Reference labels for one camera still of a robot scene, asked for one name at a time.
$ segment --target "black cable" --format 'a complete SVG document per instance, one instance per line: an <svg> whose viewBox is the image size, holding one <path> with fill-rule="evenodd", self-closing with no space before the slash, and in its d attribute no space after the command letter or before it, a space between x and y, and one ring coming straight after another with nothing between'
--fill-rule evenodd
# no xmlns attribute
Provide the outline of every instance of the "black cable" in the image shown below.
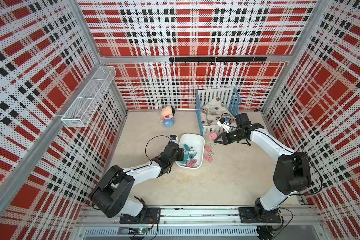
<svg viewBox="0 0 360 240"><path fill-rule="evenodd" d="M158 233L158 223L156 223L156 225L157 225L157 231L156 231L156 234L155 234L155 236L154 236L153 238L151 238L150 240L154 239L154 238L157 236L157 233Z"/></svg>
<svg viewBox="0 0 360 240"><path fill-rule="evenodd" d="M253 217L254 217L254 219L255 219L256 221L258 221L258 222L263 222L263 221L260 221L260 220L256 217L256 214L255 214Z"/></svg>
<svg viewBox="0 0 360 240"><path fill-rule="evenodd" d="M92 202L92 208L93 208L93 209L95 209L95 210L100 210L100 209L95 208L94 205L95 205L95 204Z"/></svg>
<svg viewBox="0 0 360 240"><path fill-rule="evenodd" d="M269 138L270 138L274 143L276 143L279 147L285 149L283 146L281 146L281 145L278 144L276 141L274 141L274 139L273 139L272 137L270 137L269 135L267 135L266 133L264 133L264 132L262 132L262 131L259 131L259 130L256 130L256 129L249 129L249 128L238 128L238 127L234 127L234 128L236 128L236 129L242 129L242 130L250 130L250 131L261 132L261 133L264 134L265 136L269 137ZM317 192L313 192L313 193L308 193L308 194L291 194L290 196L292 196L292 195L304 195L304 196L305 196L305 195L318 194L318 193L322 190L322 188L323 188L322 176L321 176L320 172L317 170L316 166L312 163L311 160L307 159L307 158L304 157L304 156L300 156L300 157L305 158L305 159L312 165L312 167L314 167L314 169L317 171L317 173L318 173L318 175L319 175L319 180L320 180L320 183L321 183L320 189L319 189Z"/></svg>
<svg viewBox="0 0 360 240"><path fill-rule="evenodd" d="M288 212L290 212L291 213L291 215L292 215L292 218L289 220L289 222L285 225L285 227L283 228L283 229L281 229L272 239L274 239L275 237L277 237L287 226L288 226L288 224L292 221L292 219L293 219L293 213L289 210L289 209L285 209L285 210L288 210Z"/></svg>
<svg viewBox="0 0 360 240"><path fill-rule="evenodd" d="M256 213L253 213L252 216L250 216L249 218L245 217L245 219L251 220L255 215L256 215Z"/></svg>
<svg viewBox="0 0 360 240"><path fill-rule="evenodd" d="M151 220L151 222L152 222L152 226L148 229L148 231L150 231L152 228L154 228L153 226L154 226L154 220L153 220L153 218L150 216L150 215L148 215L149 216L149 218L150 218L150 220ZM132 236L132 240L133 240L133 238L135 237L135 235L136 234L138 234L139 232L136 232L133 236Z"/></svg>
<svg viewBox="0 0 360 240"><path fill-rule="evenodd" d="M239 141L236 141L237 143L240 143L240 144L246 144L248 146L251 146L251 144L248 142L248 138L246 139L247 142L239 142Z"/></svg>
<svg viewBox="0 0 360 240"><path fill-rule="evenodd" d="M107 185L105 185L102 189L100 189L100 192L105 189L108 185L110 185L114 180L116 180L119 176L113 177L109 180L109 182L107 183Z"/></svg>
<svg viewBox="0 0 360 240"><path fill-rule="evenodd" d="M280 214L280 217L281 217L281 225L280 225L278 228L274 229L274 231L280 230L280 229L283 227L283 225L284 225L283 214L281 213L280 210L279 210L279 214Z"/></svg>
<svg viewBox="0 0 360 240"><path fill-rule="evenodd" d="M231 119L232 119L231 114L229 114L229 113L223 113L223 114L220 116L220 118L221 118L224 114L228 114L228 115L229 115L229 124L231 124Z"/></svg>
<svg viewBox="0 0 360 240"><path fill-rule="evenodd" d="M165 136L165 135L158 135L158 136L156 136L156 137L168 137L168 136ZM148 144L149 144L149 142L152 140L152 139L154 139L155 137L153 137L153 138L151 138L148 142L147 142L147 145L145 146L145 155L148 157L148 155L147 155L147 146L148 146Z"/></svg>

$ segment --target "mounting plate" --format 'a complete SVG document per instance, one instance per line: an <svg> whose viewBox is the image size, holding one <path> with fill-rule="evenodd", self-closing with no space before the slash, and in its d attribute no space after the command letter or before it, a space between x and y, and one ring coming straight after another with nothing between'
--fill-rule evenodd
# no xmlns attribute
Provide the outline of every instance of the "mounting plate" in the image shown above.
<svg viewBox="0 0 360 240"><path fill-rule="evenodd" d="M149 207L147 209L147 213L145 214L145 218L143 220L143 222L138 222L135 221L136 217L132 217L131 215L128 214L122 214L120 217L120 224L135 224L135 223L147 223L150 224L151 219L149 217L152 217L154 220L154 224L156 223L160 223L160 213L161 213L161 208L159 207Z"/></svg>
<svg viewBox="0 0 360 240"><path fill-rule="evenodd" d="M239 216L241 223L266 223L266 222L260 222L255 219L255 213L253 207L239 207ZM274 212L274 214L271 216L271 218L268 220L268 223L281 223L281 219L277 214L277 211Z"/></svg>

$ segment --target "metal grate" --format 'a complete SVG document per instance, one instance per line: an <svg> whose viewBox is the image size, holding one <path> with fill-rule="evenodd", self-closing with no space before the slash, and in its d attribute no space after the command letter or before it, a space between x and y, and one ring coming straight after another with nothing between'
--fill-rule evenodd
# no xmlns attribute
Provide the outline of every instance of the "metal grate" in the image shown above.
<svg viewBox="0 0 360 240"><path fill-rule="evenodd" d="M157 228L146 236L154 236ZM128 227L88 227L86 237L120 237L128 234ZM258 236L256 226L173 226L160 227L158 237L191 236Z"/></svg>
<svg viewBox="0 0 360 240"><path fill-rule="evenodd" d="M62 121L68 127L87 127L115 75L114 67L101 66L69 107Z"/></svg>

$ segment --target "perforated panel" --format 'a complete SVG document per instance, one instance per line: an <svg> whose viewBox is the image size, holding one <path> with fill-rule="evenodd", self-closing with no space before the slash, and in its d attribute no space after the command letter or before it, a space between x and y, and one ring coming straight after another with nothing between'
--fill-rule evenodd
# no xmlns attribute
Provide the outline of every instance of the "perforated panel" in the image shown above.
<svg viewBox="0 0 360 240"><path fill-rule="evenodd" d="M66 2L0 1L0 184L94 65Z"/></svg>
<svg viewBox="0 0 360 240"><path fill-rule="evenodd" d="M289 54L316 1L79 0L103 56Z"/></svg>
<svg viewBox="0 0 360 240"><path fill-rule="evenodd" d="M124 116L108 90L88 127L63 127L0 217L0 237L69 239Z"/></svg>
<svg viewBox="0 0 360 240"><path fill-rule="evenodd" d="M283 62L131 63L112 65L129 109L195 108L196 89L236 87L241 109L259 109L283 68Z"/></svg>
<svg viewBox="0 0 360 240"><path fill-rule="evenodd" d="M276 137L323 177L316 204L333 238L360 239L360 1L329 1L297 66L265 112ZM312 170L312 186L320 187Z"/></svg>

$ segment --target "wire mesh basket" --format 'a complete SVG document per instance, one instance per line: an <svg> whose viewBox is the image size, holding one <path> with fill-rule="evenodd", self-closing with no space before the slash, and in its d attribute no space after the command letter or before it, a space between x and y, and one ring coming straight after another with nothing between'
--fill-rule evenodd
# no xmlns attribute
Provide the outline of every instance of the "wire mesh basket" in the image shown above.
<svg viewBox="0 0 360 240"><path fill-rule="evenodd" d="M87 127L116 75L112 66L101 66L62 118L68 127Z"/></svg>
<svg viewBox="0 0 360 240"><path fill-rule="evenodd" d="M207 136L214 132L219 135L224 131L224 128L218 125L203 126L201 121L201 108L216 97L221 99L221 103L233 117L239 114L239 104L242 101L235 87L196 90L196 114L201 136Z"/></svg>

